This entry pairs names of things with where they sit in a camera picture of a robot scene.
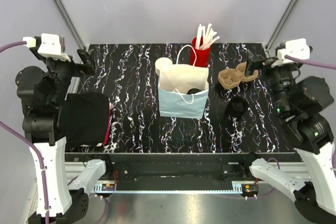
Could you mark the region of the black plastic cup lid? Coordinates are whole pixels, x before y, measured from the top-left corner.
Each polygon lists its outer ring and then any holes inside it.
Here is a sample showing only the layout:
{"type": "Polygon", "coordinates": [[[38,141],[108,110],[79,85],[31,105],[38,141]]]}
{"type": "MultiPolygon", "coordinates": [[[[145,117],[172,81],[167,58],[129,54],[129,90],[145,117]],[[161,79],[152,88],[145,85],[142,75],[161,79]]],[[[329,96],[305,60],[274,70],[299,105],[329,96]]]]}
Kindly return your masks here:
{"type": "Polygon", "coordinates": [[[201,92],[200,89],[192,88],[192,89],[188,90],[187,94],[191,95],[191,94],[197,94],[199,92],[201,92]]]}

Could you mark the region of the light blue paper bag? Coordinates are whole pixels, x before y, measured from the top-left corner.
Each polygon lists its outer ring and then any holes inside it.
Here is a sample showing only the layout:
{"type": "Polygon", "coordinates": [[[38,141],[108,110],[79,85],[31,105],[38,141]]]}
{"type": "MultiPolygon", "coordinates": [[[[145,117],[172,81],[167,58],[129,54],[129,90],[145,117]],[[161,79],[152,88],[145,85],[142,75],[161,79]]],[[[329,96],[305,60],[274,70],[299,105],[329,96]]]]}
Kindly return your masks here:
{"type": "Polygon", "coordinates": [[[193,65],[175,64],[161,69],[158,80],[159,112],[161,117],[201,119],[208,93],[209,69],[193,65]],[[197,94],[187,94],[192,88],[197,94]]]}

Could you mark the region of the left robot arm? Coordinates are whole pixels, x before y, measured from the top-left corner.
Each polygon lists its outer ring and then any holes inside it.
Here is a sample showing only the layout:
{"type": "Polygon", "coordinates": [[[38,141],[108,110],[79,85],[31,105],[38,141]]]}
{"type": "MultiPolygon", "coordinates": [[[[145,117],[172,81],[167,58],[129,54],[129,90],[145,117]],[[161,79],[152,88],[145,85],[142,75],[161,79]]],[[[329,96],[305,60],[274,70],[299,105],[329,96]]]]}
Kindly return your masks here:
{"type": "Polygon", "coordinates": [[[37,209],[28,223],[74,223],[88,210],[89,195],[101,178],[113,175],[112,165],[101,159],[92,159],[71,183],[66,179],[65,123],[61,121],[62,105],[73,77],[95,72],[93,52],[77,51],[82,64],[73,60],[42,60],[47,71],[29,66],[16,78],[17,96],[21,99],[25,140],[35,161],[37,179],[37,209]]]}

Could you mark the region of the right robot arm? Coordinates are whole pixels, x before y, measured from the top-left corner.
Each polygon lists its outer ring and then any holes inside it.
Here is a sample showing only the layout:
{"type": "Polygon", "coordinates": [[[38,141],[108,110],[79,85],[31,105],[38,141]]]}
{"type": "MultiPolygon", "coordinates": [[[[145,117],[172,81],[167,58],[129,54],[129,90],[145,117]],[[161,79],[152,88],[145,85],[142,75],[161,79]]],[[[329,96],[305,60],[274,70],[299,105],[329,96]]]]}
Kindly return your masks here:
{"type": "Polygon", "coordinates": [[[309,76],[296,82],[292,72],[301,65],[282,63],[272,67],[276,60],[249,51],[245,75],[265,71],[276,114],[310,180],[291,176],[253,152],[240,161],[239,176],[244,180],[260,179],[282,192],[312,223],[335,223],[334,136],[329,122],[320,114],[334,99],[324,78],[309,76]]]}

